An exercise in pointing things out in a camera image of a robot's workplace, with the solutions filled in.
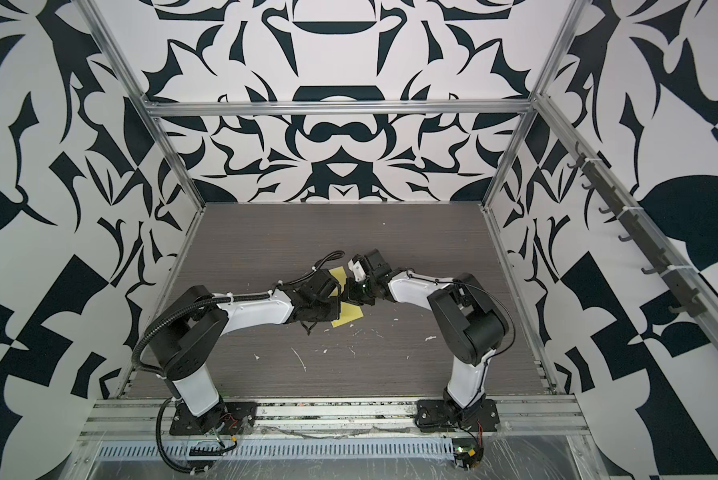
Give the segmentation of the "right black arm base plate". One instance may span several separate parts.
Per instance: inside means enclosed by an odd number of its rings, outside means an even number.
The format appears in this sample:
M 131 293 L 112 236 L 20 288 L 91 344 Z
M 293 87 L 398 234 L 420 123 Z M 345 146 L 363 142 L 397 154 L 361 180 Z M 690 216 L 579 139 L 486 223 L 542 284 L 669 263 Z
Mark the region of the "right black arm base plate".
M 496 432 L 500 417 L 492 399 L 482 398 L 467 408 L 453 400 L 418 400 L 413 422 L 423 432 L 460 428 L 472 433 L 479 429 Z

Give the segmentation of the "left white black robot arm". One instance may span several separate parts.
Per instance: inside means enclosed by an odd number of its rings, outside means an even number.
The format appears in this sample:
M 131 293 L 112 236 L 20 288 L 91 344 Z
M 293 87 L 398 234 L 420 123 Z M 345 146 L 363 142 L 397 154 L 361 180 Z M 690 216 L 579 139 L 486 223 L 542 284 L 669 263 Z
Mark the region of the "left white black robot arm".
M 340 281 L 316 267 L 260 293 L 216 294 L 192 287 L 146 328 L 133 349 L 133 367 L 164 380 L 193 417 L 205 418 L 221 404 L 207 361 L 222 336 L 266 325 L 310 327 L 337 320 L 340 293 Z

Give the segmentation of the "yellow square paper sheet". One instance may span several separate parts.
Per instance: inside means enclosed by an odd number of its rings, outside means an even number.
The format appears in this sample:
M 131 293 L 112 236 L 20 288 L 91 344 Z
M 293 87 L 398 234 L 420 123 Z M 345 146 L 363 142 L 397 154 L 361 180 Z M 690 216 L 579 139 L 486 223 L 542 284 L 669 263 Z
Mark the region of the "yellow square paper sheet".
M 329 270 L 329 273 L 338 281 L 340 286 L 340 292 L 339 293 L 332 293 L 331 297 L 338 297 L 342 293 L 345 292 L 345 286 L 346 286 L 346 280 L 347 280 L 347 274 L 343 267 L 336 267 Z M 363 312 L 359 306 L 349 304 L 344 302 L 343 300 L 340 301 L 340 314 L 336 320 L 333 320 L 331 322 L 331 326 L 333 328 L 337 328 L 346 324 L 349 324 L 350 322 L 357 320 L 359 318 L 363 317 Z

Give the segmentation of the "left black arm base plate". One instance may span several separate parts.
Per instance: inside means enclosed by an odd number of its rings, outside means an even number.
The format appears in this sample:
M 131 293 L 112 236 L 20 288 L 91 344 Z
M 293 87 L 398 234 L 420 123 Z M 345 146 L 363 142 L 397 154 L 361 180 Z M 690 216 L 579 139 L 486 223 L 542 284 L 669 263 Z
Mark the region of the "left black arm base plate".
M 192 436 L 212 432 L 220 435 L 240 434 L 246 427 L 255 425 L 258 406 L 258 403 L 251 401 L 221 401 L 202 416 L 195 416 L 185 402 L 180 401 L 172 415 L 169 434 L 172 436 Z

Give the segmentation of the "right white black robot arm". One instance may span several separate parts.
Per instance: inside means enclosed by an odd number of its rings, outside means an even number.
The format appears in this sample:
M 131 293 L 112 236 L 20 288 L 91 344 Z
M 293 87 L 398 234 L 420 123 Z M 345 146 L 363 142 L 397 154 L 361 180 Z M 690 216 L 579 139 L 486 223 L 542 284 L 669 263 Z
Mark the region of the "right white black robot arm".
M 510 330 L 510 319 L 477 278 L 470 273 L 435 277 L 393 268 L 377 250 L 352 258 L 348 270 L 342 301 L 364 306 L 384 300 L 432 313 L 453 355 L 444 400 L 458 413 L 476 408 L 485 398 L 489 363 Z

